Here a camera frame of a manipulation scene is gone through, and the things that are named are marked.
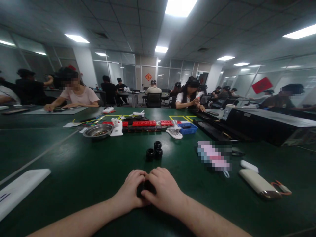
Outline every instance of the door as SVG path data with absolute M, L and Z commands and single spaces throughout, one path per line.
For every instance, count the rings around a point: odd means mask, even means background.
M 142 66 L 142 89 L 144 87 L 151 87 L 150 82 L 152 80 L 157 81 L 157 79 L 156 79 L 156 67 Z

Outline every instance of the air vent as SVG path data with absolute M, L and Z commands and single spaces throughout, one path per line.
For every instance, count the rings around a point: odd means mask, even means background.
M 200 49 L 198 50 L 198 52 L 204 53 L 204 52 L 206 52 L 206 51 L 208 51 L 208 50 L 209 50 L 209 48 L 200 48 Z

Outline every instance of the hand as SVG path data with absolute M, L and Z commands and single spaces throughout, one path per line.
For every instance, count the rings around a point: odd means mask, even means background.
M 145 182 L 147 173 L 142 170 L 132 170 L 119 191 L 113 196 L 113 200 L 122 208 L 122 212 L 128 213 L 134 208 L 150 205 L 150 202 L 136 196 L 138 185 Z
M 206 112 L 206 109 L 205 109 L 205 107 L 203 105 L 200 105 L 199 110 L 202 111 L 202 112 Z
M 156 188 L 154 195 L 148 190 L 143 190 L 141 194 L 161 211 L 170 215 L 179 215 L 185 205 L 186 195 L 180 190 L 177 182 L 166 168 L 157 167 L 150 174 L 146 175 Z
M 46 110 L 46 111 L 53 111 L 55 109 L 55 106 L 54 105 L 52 105 L 52 104 L 47 104 L 47 105 L 45 105 L 44 106 L 44 110 Z
M 81 106 L 81 104 L 68 104 L 68 105 L 65 105 L 63 107 L 63 109 L 65 109 L 65 108 L 73 108 L 73 107 L 78 107 L 78 106 Z

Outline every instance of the mat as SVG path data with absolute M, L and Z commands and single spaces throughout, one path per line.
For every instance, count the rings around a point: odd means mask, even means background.
M 80 108 L 75 108 L 73 110 L 67 109 L 62 112 L 47 112 L 44 109 L 38 109 L 38 110 L 33 110 L 30 112 L 22 113 L 26 115 L 69 115 L 69 114 L 76 114 L 80 111 L 85 110 L 87 107 L 80 107 Z

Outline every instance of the stainless steel bowl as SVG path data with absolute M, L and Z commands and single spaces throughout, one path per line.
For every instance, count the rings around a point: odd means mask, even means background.
M 113 126 L 110 124 L 98 124 L 96 126 L 88 128 L 86 131 L 83 132 L 83 135 L 85 137 L 91 138 L 92 140 L 102 140 L 108 137 L 111 134 L 112 130 Z M 108 131 L 108 133 L 95 136 L 95 134 L 102 131 Z

